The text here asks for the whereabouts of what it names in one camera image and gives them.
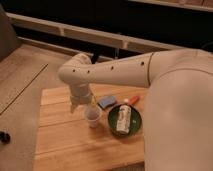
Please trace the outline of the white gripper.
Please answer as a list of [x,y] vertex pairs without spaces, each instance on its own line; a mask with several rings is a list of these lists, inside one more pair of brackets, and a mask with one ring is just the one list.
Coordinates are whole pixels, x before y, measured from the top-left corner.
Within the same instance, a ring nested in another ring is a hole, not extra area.
[[70,100],[73,105],[70,106],[70,112],[73,114],[74,105],[88,104],[91,102],[92,107],[97,106],[95,97],[92,97],[92,92],[88,84],[70,85]]

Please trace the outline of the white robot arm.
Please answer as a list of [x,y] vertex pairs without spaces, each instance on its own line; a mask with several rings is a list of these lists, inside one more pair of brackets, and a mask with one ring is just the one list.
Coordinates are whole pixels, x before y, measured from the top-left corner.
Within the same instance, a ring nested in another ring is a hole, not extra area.
[[146,171],[213,171],[213,54],[199,49],[151,52],[93,64],[83,54],[59,69],[73,106],[91,100],[89,85],[146,87]]

